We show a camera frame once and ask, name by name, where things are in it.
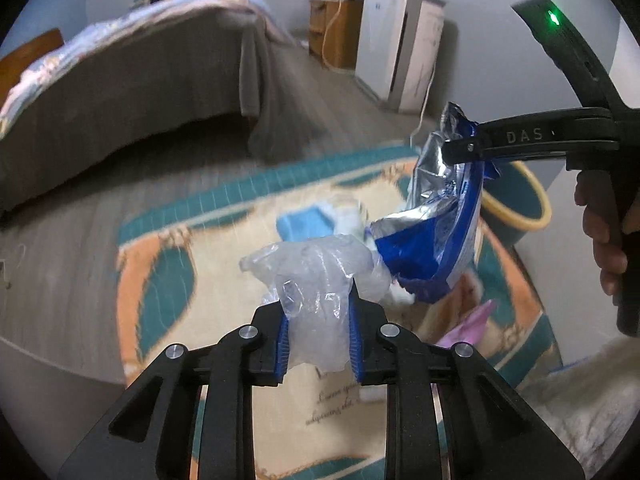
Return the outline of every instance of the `white cord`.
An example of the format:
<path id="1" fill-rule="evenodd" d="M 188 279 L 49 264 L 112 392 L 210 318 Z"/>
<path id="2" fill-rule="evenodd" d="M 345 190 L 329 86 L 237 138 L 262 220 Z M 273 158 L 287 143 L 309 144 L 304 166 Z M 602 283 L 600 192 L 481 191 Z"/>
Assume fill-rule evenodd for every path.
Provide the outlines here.
<path id="1" fill-rule="evenodd" d="M 324 46 L 326 45 L 326 37 L 329 35 L 329 30 L 331 29 L 332 25 L 335 23 L 335 20 L 338 19 L 338 16 L 340 16 L 340 11 L 342 10 L 342 3 L 344 0 L 338 0 L 338 11 L 334 14 L 334 16 L 331 18 L 331 20 L 329 21 L 328 25 L 326 26 L 325 30 L 324 30 L 324 38 L 322 38 L 322 62 L 324 62 L 324 64 L 326 65 L 326 67 L 329 70 L 332 70 L 333 72 L 337 72 L 338 74 L 354 74 L 355 70 L 345 70 L 343 68 L 338 68 L 337 66 L 333 66 L 331 63 L 329 63 L 326 60 L 326 56 L 324 55 Z"/>
<path id="2" fill-rule="evenodd" d="M 327 68 L 329 70 L 332 70 L 332 72 L 337 72 L 339 74 L 350 74 L 351 75 L 351 74 L 355 73 L 355 70 L 345 70 L 343 68 L 338 68 L 336 66 L 333 66 L 333 65 L 331 65 L 331 63 L 329 63 L 327 61 L 326 56 L 324 55 L 324 46 L 326 45 L 326 37 L 329 35 L 329 30 L 331 29 L 331 27 L 335 23 L 335 20 L 337 20 L 338 16 L 340 16 L 340 10 L 342 10 L 342 3 L 343 3 L 344 0 L 338 0 L 338 1 L 339 1 L 339 3 L 338 3 L 338 11 L 334 14 L 334 16 L 329 21 L 328 25 L 326 26 L 326 28 L 324 30 L 324 38 L 322 38 L 322 50 L 321 50 L 322 62 L 324 62 L 324 64 L 327 66 Z M 433 77 L 436 74 L 436 63 L 437 63 L 437 60 L 435 60 L 433 62 L 433 71 L 431 72 L 431 78 L 429 79 L 429 85 L 427 86 L 427 93 L 424 96 L 424 102 L 422 103 L 422 110 L 420 112 L 420 122 L 418 123 L 418 127 L 414 131 L 411 132 L 411 135 L 410 135 L 411 139 L 416 133 L 418 133 L 422 129 L 422 124 L 424 123 L 424 114 L 425 114 L 425 111 L 427 109 L 427 101 L 429 99 L 429 94 L 431 92 L 431 85 L 433 84 Z"/>
<path id="3" fill-rule="evenodd" d="M 433 78 L 436 75 L 436 65 L 438 63 L 438 60 L 434 60 L 433 62 L 433 70 L 431 71 L 431 78 L 429 79 L 429 85 L 427 86 L 427 93 L 424 96 L 424 102 L 422 103 L 422 110 L 420 112 L 420 122 L 418 123 L 418 127 L 411 132 L 411 135 L 409 136 L 409 138 L 411 139 L 411 145 L 414 145 L 414 135 L 417 134 L 418 132 L 420 132 L 420 130 L 422 129 L 422 123 L 424 122 L 424 113 L 427 109 L 427 101 L 429 100 L 429 94 L 431 92 L 431 85 L 433 84 Z"/>

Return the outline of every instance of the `wooden nightstand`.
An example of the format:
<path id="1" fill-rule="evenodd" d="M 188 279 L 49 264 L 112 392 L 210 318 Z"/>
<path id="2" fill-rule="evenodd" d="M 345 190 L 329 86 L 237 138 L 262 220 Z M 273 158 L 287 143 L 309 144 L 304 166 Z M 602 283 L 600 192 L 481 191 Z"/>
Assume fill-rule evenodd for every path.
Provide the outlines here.
<path id="1" fill-rule="evenodd" d="M 64 44 L 60 31 L 54 28 L 0 59 L 0 108 L 9 90 L 20 82 L 22 72 L 27 70 L 31 63 Z"/>
<path id="2" fill-rule="evenodd" d="M 356 68 L 363 4 L 362 0 L 345 0 L 340 15 L 327 30 L 339 2 L 311 0 L 309 53 L 322 59 L 322 42 L 326 36 L 324 56 L 329 64 L 336 68 Z"/>

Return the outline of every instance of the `crumpled plastic wrap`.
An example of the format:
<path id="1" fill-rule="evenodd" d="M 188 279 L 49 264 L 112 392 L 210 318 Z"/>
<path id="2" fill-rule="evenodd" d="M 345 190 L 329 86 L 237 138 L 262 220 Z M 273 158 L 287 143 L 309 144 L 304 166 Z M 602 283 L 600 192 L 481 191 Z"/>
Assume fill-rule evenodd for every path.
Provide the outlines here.
<path id="1" fill-rule="evenodd" d="M 353 235 L 271 244 L 240 260 L 280 298 L 289 319 L 289 367 L 343 370 L 349 361 L 349 294 L 355 280 L 361 298 L 379 301 L 391 275 L 377 253 Z"/>
<path id="2" fill-rule="evenodd" d="M 482 161 L 447 166 L 442 146 L 474 136 L 475 126 L 449 103 L 420 153 L 405 211 L 371 225 L 389 271 L 419 301 L 435 303 L 449 294 L 473 258 L 482 181 L 498 173 Z"/>

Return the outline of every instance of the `bed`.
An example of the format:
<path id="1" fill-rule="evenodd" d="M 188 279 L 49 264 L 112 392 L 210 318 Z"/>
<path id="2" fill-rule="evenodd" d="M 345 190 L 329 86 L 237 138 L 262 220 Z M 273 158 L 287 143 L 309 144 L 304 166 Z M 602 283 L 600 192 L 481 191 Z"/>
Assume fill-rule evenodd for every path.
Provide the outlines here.
<path id="1" fill-rule="evenodd" d="M 273 43 L 293 40 L 262 0 L 162 0 L 89 26 L 33 63 L 0 110 L 0 212 L 222 114 L 255 123 L 250 153 L 269 156 L 282 110 Z"/>

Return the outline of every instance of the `blue cloth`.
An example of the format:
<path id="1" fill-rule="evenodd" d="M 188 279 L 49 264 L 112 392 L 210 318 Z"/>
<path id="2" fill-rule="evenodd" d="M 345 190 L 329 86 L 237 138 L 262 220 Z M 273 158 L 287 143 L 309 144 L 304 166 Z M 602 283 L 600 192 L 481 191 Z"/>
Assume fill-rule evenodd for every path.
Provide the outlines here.
<path id="1" fill-rule="evenodd" d="M 302 242 L 334 234 L 334 223 L 316 207 L 282 215 L 276 229 L 284 242 Z"/>

